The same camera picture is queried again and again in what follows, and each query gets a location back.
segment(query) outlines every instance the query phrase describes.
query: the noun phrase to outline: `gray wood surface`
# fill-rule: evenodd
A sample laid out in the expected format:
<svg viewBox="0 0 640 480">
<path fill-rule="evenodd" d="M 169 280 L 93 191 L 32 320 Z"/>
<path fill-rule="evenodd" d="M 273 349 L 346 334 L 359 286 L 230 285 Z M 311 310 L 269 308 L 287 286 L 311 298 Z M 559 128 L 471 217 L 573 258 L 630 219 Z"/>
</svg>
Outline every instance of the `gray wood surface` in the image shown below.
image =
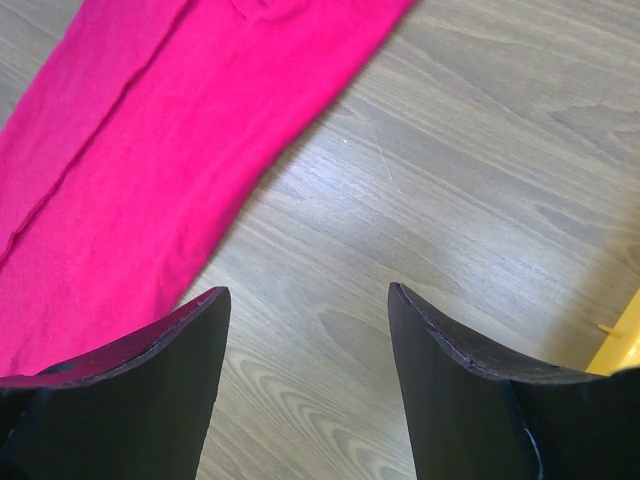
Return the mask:
<svg viewBox="0 0 640 480">
<path fill-rule="evenodd" d="M 78 0 L 0 0 L 4 121 Z M 390 281 L 584 367 L 640 284 L 640 7 L 419 2 L 256 189 L 199 478 L 414 477 Z"/>
</svg>

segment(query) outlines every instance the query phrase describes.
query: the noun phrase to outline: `yellow plastic container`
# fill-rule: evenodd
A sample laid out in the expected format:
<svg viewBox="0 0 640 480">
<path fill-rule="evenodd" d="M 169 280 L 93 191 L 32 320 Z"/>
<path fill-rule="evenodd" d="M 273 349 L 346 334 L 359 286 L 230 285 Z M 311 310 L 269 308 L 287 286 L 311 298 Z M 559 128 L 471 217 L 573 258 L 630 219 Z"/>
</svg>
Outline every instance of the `yellow plastic container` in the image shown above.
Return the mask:
<svg viewBox="0 0 640 480">
<path fill-rule="evenodd" d="M 593 357 L 587 371 L 611 375 L 616 370 L 640 365 L 640 290 L 635 294 L 615 327 L 598 327 L 609 336 Z"/>
</svg>

